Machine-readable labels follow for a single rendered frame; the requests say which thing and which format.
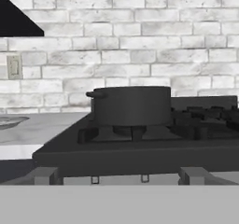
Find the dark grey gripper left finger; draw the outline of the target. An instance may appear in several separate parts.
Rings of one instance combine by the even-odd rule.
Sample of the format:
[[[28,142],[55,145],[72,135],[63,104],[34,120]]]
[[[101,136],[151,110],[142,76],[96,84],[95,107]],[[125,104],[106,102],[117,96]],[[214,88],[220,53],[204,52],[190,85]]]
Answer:
[[[4,182],[4,185],[61,185],[57,167],[37,167],[25,176]]]

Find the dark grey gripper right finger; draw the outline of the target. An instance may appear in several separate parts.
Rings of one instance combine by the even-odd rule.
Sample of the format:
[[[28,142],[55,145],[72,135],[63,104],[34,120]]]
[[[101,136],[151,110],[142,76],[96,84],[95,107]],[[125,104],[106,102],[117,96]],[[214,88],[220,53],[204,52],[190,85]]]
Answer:
[[[211,175],[203,167],[181,167],[178,175],[179,185],[236,185],[236,182]]]

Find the dark grey cooking pot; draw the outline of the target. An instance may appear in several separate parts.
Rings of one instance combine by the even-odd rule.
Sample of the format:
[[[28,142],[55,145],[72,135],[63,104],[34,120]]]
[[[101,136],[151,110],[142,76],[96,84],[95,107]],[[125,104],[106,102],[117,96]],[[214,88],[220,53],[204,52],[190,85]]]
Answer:
[[[107,87],[87,91],[99,125],[164,125],[171,119],[171,88],[165,86]]]

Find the black hob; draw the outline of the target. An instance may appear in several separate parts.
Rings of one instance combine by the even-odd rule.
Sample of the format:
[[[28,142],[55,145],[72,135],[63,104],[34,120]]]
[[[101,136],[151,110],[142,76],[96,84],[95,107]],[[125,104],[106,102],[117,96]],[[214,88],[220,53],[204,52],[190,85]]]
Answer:
[[[57,167],[62,177],[239,171],[235,95],[173,97],[171,106],[166,126],[101,126],[90,113],[37,150],[34,165]]]

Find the black extractor hood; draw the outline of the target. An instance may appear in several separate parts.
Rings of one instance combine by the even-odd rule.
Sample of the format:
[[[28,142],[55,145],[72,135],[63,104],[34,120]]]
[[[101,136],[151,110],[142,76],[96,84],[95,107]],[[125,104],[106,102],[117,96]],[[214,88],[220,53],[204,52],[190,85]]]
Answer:
[[[0,0],[0,37],[38,37],[45,32],[10,0]]]

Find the white wall socket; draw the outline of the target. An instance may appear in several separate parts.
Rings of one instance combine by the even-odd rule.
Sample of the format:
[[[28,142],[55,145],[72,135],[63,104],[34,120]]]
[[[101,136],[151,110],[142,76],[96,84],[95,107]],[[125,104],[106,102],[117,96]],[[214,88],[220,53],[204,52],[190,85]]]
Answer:
[[[22,63],[20,55],[7,56],[7,76],[9,79],[22,79]]]

